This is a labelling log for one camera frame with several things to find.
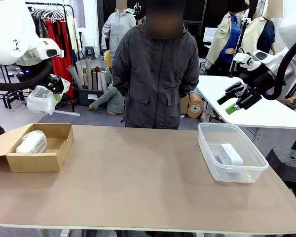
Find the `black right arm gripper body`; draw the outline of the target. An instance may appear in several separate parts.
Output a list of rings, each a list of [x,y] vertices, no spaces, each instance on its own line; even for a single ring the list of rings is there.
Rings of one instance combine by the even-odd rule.
[[[252,71],[244,70],[240,74],[240,78],[245,84],[260,94],[265,94],[274,87],[273,73],[265,65],[260,65]]]

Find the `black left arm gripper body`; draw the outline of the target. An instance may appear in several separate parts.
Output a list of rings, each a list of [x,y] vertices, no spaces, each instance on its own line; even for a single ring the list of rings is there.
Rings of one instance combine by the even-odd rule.
[[[19,66],[20,70],[18,71],[16,77],[19,81],[30,80],[39,75],[44,67],[45,63],[39,63],[32,66]]]

